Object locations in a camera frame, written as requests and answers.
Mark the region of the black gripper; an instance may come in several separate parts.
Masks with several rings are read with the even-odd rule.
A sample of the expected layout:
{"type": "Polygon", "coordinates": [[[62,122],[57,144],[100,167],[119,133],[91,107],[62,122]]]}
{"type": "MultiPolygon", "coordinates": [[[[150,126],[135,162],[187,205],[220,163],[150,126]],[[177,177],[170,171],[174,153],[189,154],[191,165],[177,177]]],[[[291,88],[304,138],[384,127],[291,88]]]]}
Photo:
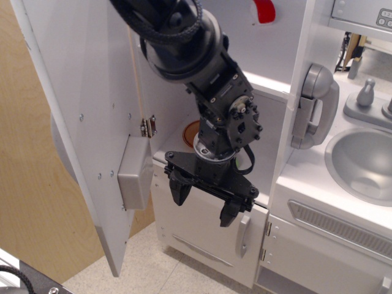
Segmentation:
{"type": "Polygon", "coordinates": [[[237,170],[235,157],[222,162],[203,160],[195,153],[165,153],[165,173],[173,201],[182,206],[192,187],[225,201],[220,212],[220,226],[229,227],[239,212],[250,211],[258,197],[258,189],[245,177],[253,170],[254,156],[247,152],[251,166],[237,170]]]}

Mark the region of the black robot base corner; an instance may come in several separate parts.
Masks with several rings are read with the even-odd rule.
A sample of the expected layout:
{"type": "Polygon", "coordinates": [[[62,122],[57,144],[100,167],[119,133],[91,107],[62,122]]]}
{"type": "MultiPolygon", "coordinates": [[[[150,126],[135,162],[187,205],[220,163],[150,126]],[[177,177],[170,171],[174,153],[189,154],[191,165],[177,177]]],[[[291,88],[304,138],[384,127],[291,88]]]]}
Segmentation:
{"type": "Polygon", "coordinates": [[[21,262],[1,261],[1,293],[72,293],[65,286],[21,262]]]}

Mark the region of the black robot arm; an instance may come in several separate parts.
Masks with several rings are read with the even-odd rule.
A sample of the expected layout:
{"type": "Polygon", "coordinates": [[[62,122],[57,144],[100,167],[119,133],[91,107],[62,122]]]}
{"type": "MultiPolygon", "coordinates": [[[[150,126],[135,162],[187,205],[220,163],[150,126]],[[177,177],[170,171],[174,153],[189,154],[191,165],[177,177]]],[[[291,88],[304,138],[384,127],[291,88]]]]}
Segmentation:
{"type": "Polygon", "coordinates": [[[228,37],[200,1],[113,1],[138,34],[143,56],[162,79],[182,83],[195,96],[200,126],[192,153],[169,151],[165,173],[174,202],[196,187],[224,201],[220,224],[228,227],[250,211],[258,189],[240,170],[236,155],[260,138],[262,126],[252,86],[228,53],[228,37]]]}

